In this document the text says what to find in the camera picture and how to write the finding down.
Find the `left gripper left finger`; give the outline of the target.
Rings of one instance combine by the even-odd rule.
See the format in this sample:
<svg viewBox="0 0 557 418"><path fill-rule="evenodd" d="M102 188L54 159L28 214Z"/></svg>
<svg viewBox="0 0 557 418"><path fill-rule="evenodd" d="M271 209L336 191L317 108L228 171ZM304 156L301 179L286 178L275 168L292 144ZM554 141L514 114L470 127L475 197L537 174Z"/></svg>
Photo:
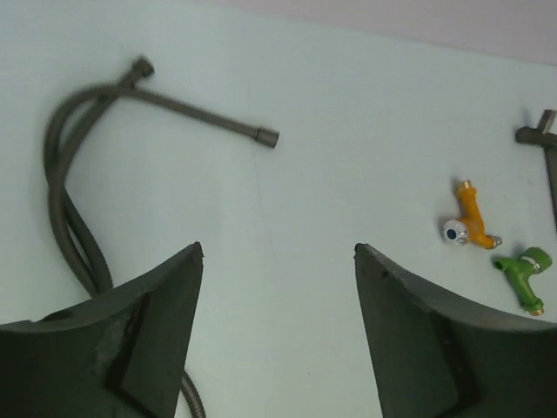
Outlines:
<svg viewBox="0 0 557 418"><path fill-rule="evenodd" d="M91 300L2 325L2 416L174 416L202 275L193 243Z"/></svg>

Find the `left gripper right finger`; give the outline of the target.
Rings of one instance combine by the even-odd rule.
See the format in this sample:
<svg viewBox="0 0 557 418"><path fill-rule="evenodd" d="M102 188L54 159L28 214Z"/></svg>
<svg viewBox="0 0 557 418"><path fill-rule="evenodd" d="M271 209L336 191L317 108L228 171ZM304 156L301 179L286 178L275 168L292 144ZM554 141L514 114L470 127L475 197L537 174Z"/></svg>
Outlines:
<svg viewBox="0 0 557 418"><path fill-rule="evenodd" d="M553 417L556 326L488 307L355 246L385 417Z"/></svg>

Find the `green water faucet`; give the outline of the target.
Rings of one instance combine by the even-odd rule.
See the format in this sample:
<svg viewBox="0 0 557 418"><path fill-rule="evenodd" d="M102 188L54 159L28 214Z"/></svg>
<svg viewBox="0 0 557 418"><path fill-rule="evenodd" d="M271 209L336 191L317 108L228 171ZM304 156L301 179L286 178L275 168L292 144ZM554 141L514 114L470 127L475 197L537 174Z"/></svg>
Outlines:
<svg viewBox="0 0 557 418"><path fill-rule="evenodd" d="M506 276L520 306L532 316L544 314L545 305L532 289L530 279L544 273L552 264L551 256L536 246L527 248L516 257L493 258L494 268Z"/></svg>

